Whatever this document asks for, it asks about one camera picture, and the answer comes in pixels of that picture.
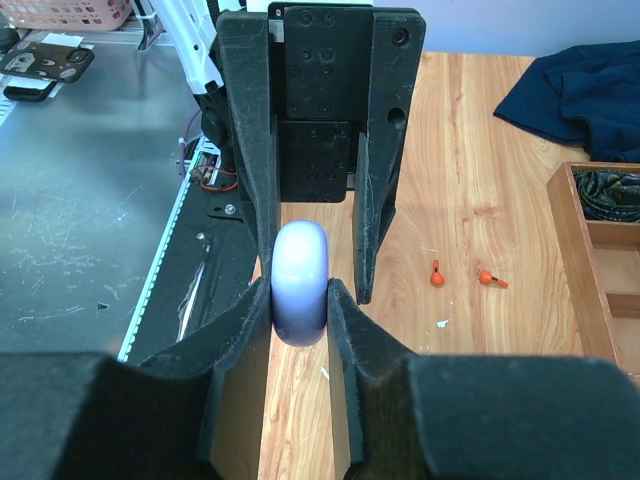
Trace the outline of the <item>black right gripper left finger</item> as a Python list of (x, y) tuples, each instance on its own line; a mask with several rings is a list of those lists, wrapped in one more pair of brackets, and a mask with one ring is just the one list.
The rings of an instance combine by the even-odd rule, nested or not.
[(270, 287), (133, 366), (99, 353), (1, 358), (5, 479), (254, 479)]

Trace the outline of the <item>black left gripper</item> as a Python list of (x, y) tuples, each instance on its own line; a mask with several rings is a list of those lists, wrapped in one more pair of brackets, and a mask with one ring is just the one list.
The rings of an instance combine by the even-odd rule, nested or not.
[[(368, 304), (395, 215), (426, 22), (415, 9), (361, 5), (274, 2), (268, 12), (283, 69), (276, 88), (281, 199), (339, 203), (357, 163), (355, 296)], [(267, 15), (226, 11), (216, 27), (241, 189), (254, 212), (258, 254), (269, 265), (280, 201)]]

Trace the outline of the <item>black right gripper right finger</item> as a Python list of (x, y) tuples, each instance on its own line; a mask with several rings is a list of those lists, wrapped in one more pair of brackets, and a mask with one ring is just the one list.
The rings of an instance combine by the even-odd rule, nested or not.
[(339, 479), (635, 479), (639, 392), (570, 356), (420, 355), (327, 290)]

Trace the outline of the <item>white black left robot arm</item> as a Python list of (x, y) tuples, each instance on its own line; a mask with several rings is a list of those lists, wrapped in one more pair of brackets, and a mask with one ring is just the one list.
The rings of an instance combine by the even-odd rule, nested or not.
[(284, 202), (353, 196), (355, 298), (370, 302), (395, 199), (427, 23), (370, 1), (155, 1), (201, 111), (237, 175), (265, 265)]

